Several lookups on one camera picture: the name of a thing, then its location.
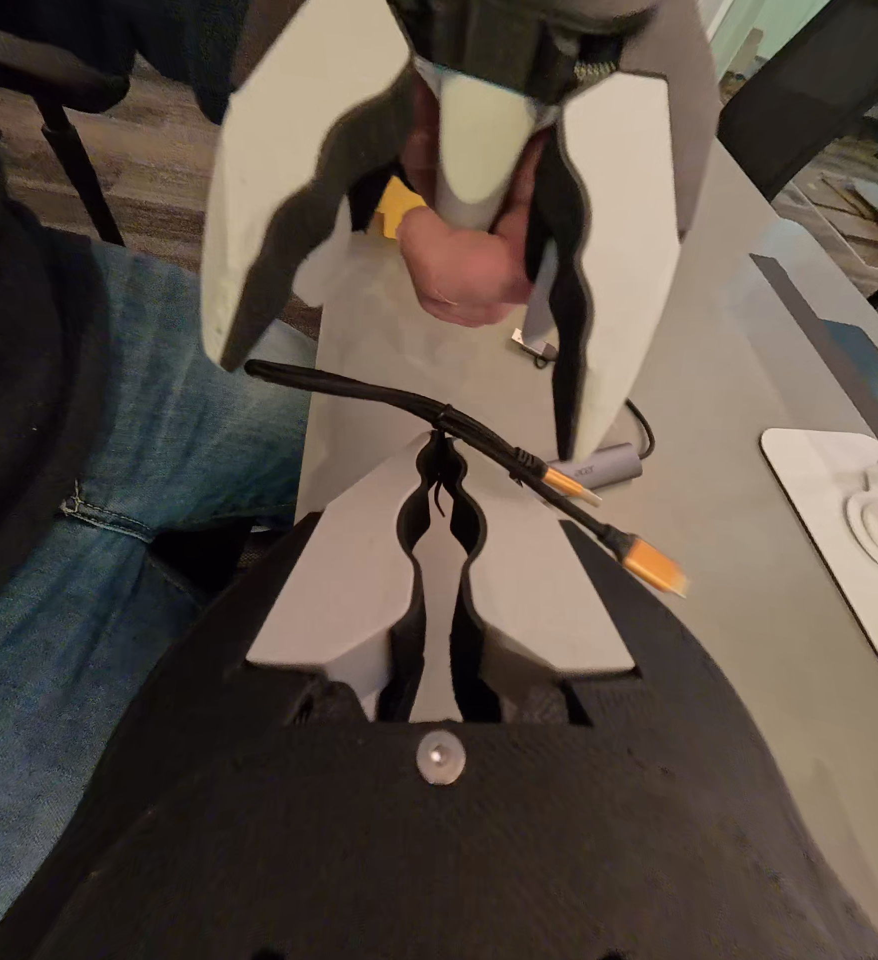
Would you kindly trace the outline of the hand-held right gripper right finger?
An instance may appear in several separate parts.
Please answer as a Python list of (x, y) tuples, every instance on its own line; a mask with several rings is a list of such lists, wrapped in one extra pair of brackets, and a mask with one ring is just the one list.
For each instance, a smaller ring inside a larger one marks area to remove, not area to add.
[(538, 689), (635, 673), (556, 512), (461, 440), (448, 443), (443, 484), (466, 552), (449, 634), (465, 721), (500, 722)]

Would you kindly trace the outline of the yellow plastic bin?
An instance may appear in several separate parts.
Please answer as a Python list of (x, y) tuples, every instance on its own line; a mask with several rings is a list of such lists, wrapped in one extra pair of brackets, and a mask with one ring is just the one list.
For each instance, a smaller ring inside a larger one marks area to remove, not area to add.
[(397, 175), (390, 176), (373, 213), (373, 225), (387, 240), (397, 241), (397, 231), (412, 210), (426, 208), (425, 200)]

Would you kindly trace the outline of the white stand with wooden board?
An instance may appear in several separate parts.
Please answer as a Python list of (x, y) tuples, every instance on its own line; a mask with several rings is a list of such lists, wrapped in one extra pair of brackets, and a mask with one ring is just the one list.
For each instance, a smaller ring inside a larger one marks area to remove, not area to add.
[(768, 428), (759, 446), (878, 657), (878, 440)]

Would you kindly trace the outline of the person's dark jacket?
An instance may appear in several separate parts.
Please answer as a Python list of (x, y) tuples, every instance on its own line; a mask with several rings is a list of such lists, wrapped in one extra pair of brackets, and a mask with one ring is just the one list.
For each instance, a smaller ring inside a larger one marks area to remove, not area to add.
[(48, 227), (0, 161), (0, 593), (48, 538), (101, 437), (120, 246)]

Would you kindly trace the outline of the person's left hand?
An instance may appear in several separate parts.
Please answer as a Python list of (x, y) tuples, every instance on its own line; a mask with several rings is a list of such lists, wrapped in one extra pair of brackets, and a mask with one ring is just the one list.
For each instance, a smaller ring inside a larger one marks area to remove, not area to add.
[(535, 176), (548, 131), (525, 147), (492, 232), (456, 229), (428, 205), (412, 209), (397, 229), (397, 244), (421, 307), (440, 321), (466, 328), (501, 322), (533, 289), (525, 245)]

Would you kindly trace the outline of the person's jeans leg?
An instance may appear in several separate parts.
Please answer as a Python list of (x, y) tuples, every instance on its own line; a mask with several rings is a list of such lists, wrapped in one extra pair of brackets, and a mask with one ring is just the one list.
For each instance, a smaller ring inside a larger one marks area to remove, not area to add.
[(102, 438), (0, 593), (0, 918), (205, 605), (152, 555), (155, 538), (246, 519), (284, 526), (296, 511), (310, 395), (211, 361), (197, 276), (128, 251), (134, 263), (107, 270), (118, 303)]

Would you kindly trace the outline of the black usb cable orange plugs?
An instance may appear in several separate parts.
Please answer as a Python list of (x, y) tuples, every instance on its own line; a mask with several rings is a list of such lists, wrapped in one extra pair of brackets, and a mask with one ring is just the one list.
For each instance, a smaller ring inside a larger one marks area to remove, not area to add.
[(313, 394), (385, 404), (406, 412), (432, 428), (462, 441), (505, 469), (518, 484), (528, 486), (546, 503), (592, 534), (617, 561), (653, 589), (685, 597), (688, 579), (681, 567), (636, 534), (601, 522), (581, 507), (597, 507), (600, 498), (581, 483), (549, 466), (540, 457), (511, 445), (478, 420), (455, 407), (408, 390), (373, 385), (305, 366), (251, 359), (244, 371), (278, 386)]

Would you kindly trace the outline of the person's left forearm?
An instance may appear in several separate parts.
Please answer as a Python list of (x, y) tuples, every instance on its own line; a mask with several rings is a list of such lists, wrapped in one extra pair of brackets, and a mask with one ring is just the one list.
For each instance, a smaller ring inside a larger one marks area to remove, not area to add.
[(220, 125), (234, 89), (232, 67), (251, 1), (126, 2), (135, 47), (165, 78), (189, 87)]

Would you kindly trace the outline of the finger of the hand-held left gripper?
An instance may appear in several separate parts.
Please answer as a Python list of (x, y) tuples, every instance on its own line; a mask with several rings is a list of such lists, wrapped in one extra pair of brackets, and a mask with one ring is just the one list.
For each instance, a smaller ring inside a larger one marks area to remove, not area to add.
[(583, 460), (633, 387), (680, 255), (667, 85), (613, 74), (568, 99), (527, 233), (527, 340), (555, 337), (556, 446)]
[(232, 94), (205, 214), (205, 352), (242, 366), (291, 295), (322, 306), (352, 233), (350, 189), (397, 159), (414, 64), (385, 1), (304, 2)]

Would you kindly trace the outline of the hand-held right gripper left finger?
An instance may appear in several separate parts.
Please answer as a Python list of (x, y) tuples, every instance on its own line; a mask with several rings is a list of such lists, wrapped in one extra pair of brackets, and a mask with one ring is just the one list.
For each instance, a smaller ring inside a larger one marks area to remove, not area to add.
[(372, 719), (410, 719), (424, 666), (414, 547), (430, 524), (441, 437), (421, 433), (332, 500), (246, 656), (348, 686)]

